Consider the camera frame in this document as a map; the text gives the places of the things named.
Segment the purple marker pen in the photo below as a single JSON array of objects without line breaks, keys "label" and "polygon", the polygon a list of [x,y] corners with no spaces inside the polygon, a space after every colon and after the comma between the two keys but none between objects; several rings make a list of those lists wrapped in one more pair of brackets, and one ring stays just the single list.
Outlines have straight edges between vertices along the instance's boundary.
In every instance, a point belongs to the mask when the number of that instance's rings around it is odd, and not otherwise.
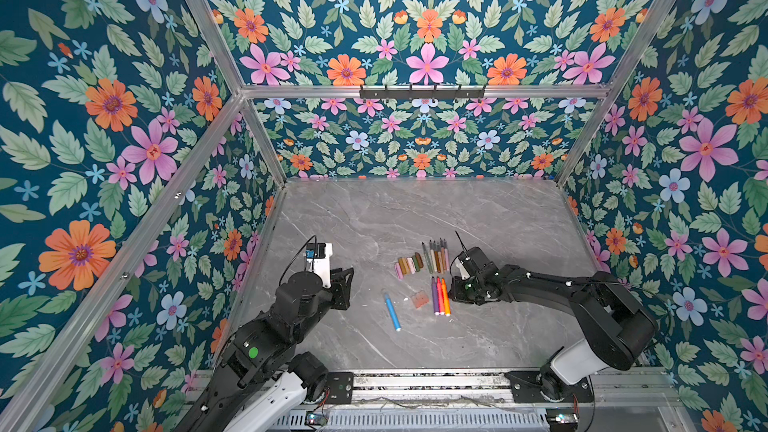
[{"label": "purple marker pen", "polygon": [[439,316],[440,315],[439,296],[438,296],[438,290],[437,290],[437,281],[434,276],[430,278],[430,291],[431,291],[431,298],[432,298],[433,313],[436,316]]}]

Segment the red marker pen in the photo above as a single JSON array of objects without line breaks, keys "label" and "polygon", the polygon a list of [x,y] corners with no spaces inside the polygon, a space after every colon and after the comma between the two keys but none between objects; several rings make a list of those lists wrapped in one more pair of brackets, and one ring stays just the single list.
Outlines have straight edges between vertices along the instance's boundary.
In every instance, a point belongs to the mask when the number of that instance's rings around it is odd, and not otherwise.
[{"label": "red marker pen", "polygon": [[436,289],[437,303],[438,303],[438,310],[439,310],[438,313],[439,315],[445,315],[442,281],[439,277],[435,278],[435,289]]}]

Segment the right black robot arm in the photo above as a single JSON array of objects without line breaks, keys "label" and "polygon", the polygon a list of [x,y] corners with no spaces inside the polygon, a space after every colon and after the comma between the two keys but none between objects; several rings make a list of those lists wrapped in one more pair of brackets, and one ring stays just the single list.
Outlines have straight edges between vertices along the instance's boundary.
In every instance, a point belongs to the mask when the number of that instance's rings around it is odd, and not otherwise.
[{"label": "right black robot arm", "polygon": [[582,339],[555,352],[540,368],[538,386],[551,396],[612,368],[629,370],[658,333],[642,301],[604,271],[565,277],[514,264],[495,265],[478,247],[459,253],[449,298],[477,306],[532,303],[575,318]]}]

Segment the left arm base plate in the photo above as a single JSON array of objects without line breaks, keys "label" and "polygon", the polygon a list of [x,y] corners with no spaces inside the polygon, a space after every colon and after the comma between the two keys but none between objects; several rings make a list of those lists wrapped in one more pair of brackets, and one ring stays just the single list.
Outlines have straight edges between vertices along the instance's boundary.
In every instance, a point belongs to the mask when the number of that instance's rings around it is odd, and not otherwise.
[{"label": "left arm base plate", "polygon": [[329,372],[320,381],[319,395],[311,403],[314,405],[351,404],[354,385],[355,374],[353,372]]}]

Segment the ochre pen cap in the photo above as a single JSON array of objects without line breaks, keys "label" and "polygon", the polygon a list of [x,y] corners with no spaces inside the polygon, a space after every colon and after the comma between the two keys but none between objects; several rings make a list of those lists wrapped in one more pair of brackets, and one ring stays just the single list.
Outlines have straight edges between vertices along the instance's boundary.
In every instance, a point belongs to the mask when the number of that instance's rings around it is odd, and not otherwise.
[{"label": "ochre pen cap", "polygon": [[401,270],[403,276],[407,275],[410,272],[407,260],[405,258],[400,257],[398,259],[398,264],[400,266],[400,270]]}]

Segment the ochre brown marker pen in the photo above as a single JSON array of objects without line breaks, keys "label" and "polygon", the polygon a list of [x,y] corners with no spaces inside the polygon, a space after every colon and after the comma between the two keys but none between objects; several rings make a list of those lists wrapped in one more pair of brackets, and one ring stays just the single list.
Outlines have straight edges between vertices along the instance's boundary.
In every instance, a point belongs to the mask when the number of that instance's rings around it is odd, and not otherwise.
[{"label": "ochre brown marker pen", "polygon": [[440,258],[440,270],[441,273],[446,273],[448,271],[448,262],[445,255],[445,241],[443,238],[440,238],[438,240],[438,254]]}]

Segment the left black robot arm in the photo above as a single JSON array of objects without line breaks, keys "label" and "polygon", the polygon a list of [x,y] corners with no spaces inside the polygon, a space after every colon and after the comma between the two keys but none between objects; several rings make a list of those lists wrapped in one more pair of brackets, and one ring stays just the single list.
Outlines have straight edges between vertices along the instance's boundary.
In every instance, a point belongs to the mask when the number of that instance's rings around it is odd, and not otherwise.
[{"label": "left black robot arm", "polygon": [[328,368],[297,346],[330,310],[350,306],[354,269],[310,271],[278,286],[274,303],[226,341],[206,388],[178,431],[265,431],[295,406],[326,391]]}]

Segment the orange marker pen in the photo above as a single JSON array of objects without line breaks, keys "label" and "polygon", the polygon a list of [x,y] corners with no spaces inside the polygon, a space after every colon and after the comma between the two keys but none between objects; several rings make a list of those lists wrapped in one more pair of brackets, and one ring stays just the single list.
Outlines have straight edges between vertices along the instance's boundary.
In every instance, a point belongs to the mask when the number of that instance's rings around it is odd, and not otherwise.
[{"label": "orange marker pen", "polygon": [[442,293],[443,312],[445,316],[451,316],[450,300],[448,296],[448,288],[444,278],[440,278],[440,286]]}]

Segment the dark green brown marker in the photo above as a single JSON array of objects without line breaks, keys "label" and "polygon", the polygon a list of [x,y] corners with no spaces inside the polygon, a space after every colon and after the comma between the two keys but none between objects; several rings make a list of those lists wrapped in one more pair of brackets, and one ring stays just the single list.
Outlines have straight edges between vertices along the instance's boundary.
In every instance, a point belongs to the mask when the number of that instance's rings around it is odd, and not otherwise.
[{"label": "dark green brown marker", "polygon": [[422,245],[422,252],[424,256],[424,262],[427,267],[427,270],[429,271],[430,274],[433,274],[434,272],[433,272],[432,262],[431,262],[430,253],[427,248],[427,245],[424,242],[422,242],[421,245]]}]

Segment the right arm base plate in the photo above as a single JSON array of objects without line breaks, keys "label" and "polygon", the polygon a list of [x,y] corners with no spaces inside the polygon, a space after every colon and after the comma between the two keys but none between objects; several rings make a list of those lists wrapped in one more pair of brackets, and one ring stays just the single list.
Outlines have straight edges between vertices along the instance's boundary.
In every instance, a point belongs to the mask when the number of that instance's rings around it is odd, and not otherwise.
[{"label": "right arm base plate", "polygon": [[568,385],[553,374],[539,370],[512,370],[504,377],[510,383],[513,399],[517,403],[591,403],[594,390],[587,378]]}]

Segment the blue marker pen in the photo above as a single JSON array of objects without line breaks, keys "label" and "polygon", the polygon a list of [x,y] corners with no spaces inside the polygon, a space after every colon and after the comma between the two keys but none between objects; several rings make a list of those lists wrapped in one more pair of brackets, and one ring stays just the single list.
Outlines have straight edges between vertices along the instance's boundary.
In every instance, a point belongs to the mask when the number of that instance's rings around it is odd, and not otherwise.
[{"label": "blue marker pen", "polygon": [[395,306],[394,306],[394,302],[392,301],[389,293],[386,292],[386,291],[383,292],[383,298],[384,298],[385,305],[387,307],[387,311],[388,311],[389,317],[390,317],[390,319],[392,321],[392,325],[394,327],[394,330],[396,332],[400,332],[402,330],[402,325],[401,325],[399,317],[397,315],[397,312],[396,312],[396,309],[395,309]]}]

